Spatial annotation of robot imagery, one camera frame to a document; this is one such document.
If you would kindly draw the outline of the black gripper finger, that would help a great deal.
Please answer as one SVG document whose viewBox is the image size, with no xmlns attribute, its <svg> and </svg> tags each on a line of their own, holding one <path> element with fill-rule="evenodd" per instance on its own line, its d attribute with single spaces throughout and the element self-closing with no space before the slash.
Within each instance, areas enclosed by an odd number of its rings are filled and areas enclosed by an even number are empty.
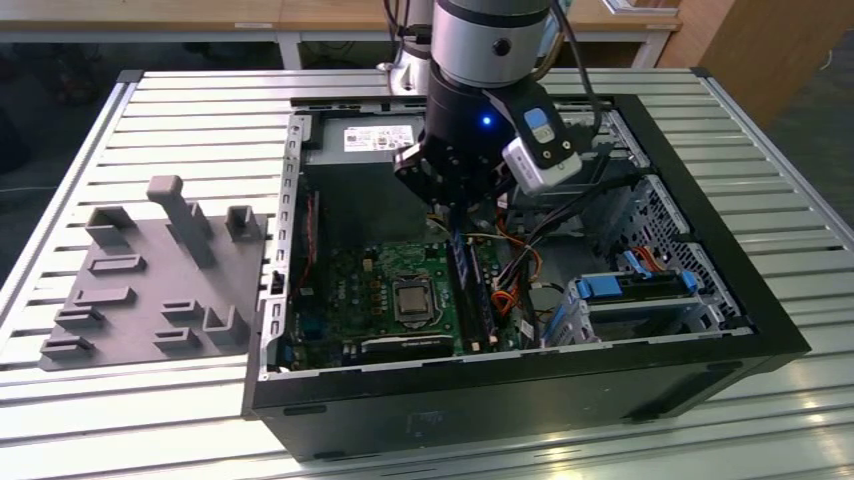
<svg viewBox="0 0 854 480">
<path fill-rule="evenodd" d="M 398 150 L 394 174 L 417 197 L 438 211 L 452 233 L 464 229 L 465 198 L 462 182 L 432 164 L 430 150 L 422 142 Z"/>
<path fill-rule="evenodd" d="M 468 178 L 468 213 L 478 213 L 484 205 L 494 204 L 514 186 L 516 178 L 509 168 L 472 170 Z"/>
</svg>

